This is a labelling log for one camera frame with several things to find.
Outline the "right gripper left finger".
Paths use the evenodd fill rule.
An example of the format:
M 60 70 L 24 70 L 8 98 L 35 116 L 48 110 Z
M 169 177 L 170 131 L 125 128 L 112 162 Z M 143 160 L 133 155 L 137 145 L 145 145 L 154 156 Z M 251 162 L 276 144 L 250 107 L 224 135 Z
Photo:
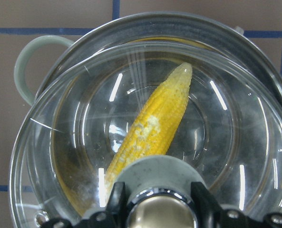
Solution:
M 110 198 L 104 210 L 93 213 L 73 225 L 68 219 L 52 218 L 44 223 L 46 228 L 124 228 L 127 219 L 127 196 L 124 182 L 113 185 Z

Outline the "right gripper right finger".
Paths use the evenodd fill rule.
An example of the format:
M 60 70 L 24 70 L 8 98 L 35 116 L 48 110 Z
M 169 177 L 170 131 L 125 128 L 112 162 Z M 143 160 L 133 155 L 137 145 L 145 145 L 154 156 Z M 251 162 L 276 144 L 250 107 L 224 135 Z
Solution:
M 282 228 L 282 214 L 268 213 L 259 221 L 235 209 L 223 209 L 201 182 L 191 182 L 191 199 L 200 228 Z

